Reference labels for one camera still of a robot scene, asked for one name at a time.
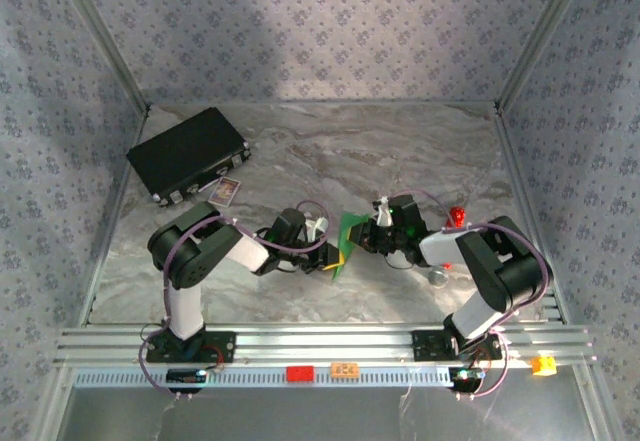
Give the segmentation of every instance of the marble floor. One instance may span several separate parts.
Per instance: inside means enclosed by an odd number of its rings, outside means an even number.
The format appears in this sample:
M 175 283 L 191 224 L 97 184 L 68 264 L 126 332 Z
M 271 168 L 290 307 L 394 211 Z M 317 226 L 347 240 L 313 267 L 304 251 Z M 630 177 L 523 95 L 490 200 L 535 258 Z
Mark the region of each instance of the marble floor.
M 206 106 L 153 107 L 142 139 L 149 139 Z M 447 206 L 464 206 L 469 221 L 518 215 L 492 120 L 482 113 L 433 104 L 220 105 L 252 146 L 253 155 L 229 177 L 242 182 L 222 209 L 243 224 L 269 226 L 287 206 L 322 201 L 340 213 L 370 213 L 371 201 L 404 188 L 423 188 Z M 131 171 L 100 276 L 90 322 L 145 323 L 161 319 L 162 276 L 147 241 L 161 225 L 203 201 L 208 190 L 171 208 L 159 208 Z M 426 199 L 429 227 L 444 215 Z M 331 230 L 337 239 L 338 227 Z M 444 288 L 429 270 L 397 271 L 381 256 L 356 249 L 342 274 L 255 277 L 223 261 L 205 280 L 203 313 L 210 323 L 440 322 L 475 288 L 454 266 Z M 525 310 L 520 320 L 540 311 Z

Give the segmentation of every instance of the green paper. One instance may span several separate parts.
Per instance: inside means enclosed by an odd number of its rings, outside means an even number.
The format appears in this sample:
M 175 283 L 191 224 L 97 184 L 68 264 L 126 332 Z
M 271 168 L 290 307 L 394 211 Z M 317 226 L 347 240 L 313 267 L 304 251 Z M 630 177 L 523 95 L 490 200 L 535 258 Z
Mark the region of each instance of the green paper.
M 338 266 L 333 271 L 333 279 L 336 279 L 336 276 L 340 274 L 342 268 L 344 268 L 347 263 L 347 259 L 351 255 L 353 248 L 356 247 L 356 244 L 349 241 L 349 231 L 352 227 L 366 223 L 369 220 L 369 215 L 367 214 L 353 214 L 353 213 L 342 213 L 342 218 L 340 219 L 340 236 L 338 238 L 338 249 L 344 256 L 344 264 Z

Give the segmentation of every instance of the yellow cube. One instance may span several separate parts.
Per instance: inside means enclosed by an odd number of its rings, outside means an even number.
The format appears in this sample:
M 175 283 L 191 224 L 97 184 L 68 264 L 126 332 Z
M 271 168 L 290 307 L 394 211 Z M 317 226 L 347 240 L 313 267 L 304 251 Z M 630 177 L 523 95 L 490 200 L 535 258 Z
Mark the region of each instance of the yellow cube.
M 534 376 L 551 376 L 556 374 L 556 360 L 552 356 L 540 356 L 531 360 Z

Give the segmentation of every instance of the patterned wall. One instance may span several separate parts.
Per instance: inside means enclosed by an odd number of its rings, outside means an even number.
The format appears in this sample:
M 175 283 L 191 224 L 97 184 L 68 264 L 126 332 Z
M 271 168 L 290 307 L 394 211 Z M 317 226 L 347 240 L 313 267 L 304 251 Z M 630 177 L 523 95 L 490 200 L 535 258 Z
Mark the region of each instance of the patterned wall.
M 0 439 L 76 322 L 138 115 L 69 0 L 0 0 Z
M 546 0 L 94 0 L 151 103 L 495 99 Z
M 574 0 L 509 116 L 572 317 L 640 439 L 640 0 Z

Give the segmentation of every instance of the playing card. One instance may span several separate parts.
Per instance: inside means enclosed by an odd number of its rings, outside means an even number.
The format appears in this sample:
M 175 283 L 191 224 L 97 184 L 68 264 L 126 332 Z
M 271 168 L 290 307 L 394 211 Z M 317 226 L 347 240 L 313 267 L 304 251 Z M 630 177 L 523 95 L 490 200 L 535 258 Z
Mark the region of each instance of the playing card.
M 213 186 L 213 192 L 209 196 L 209 202 L 223 208 L 228 207 L 231 204 L 231 200 L 240 187 L 240 181 L 229 178 L 220 178 L 218 182 Z

